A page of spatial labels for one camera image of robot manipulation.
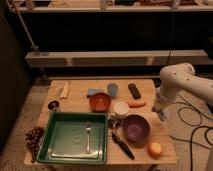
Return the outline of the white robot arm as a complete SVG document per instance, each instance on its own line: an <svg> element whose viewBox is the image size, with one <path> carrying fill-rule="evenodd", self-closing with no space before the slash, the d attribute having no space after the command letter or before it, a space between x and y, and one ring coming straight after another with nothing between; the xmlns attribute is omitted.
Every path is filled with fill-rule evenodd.
<svg viewBox="0 0 213 171"><path fill-rule="evenodd" d="M213 80L197 77L190 63L169 65L160 70L161 85L157 88L153 110L160 113L185 90L213 106Z"/></svg>

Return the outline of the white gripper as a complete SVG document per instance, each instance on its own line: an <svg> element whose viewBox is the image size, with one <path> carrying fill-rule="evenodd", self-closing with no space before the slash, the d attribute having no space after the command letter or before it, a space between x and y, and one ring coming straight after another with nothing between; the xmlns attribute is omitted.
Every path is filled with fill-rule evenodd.
<svg viewBox="0 0 213 171"><path fill-rule="evenodd" d="M159 113L170 104L170 101L162 99L158 96L154 98L152 111Z"/></svg>

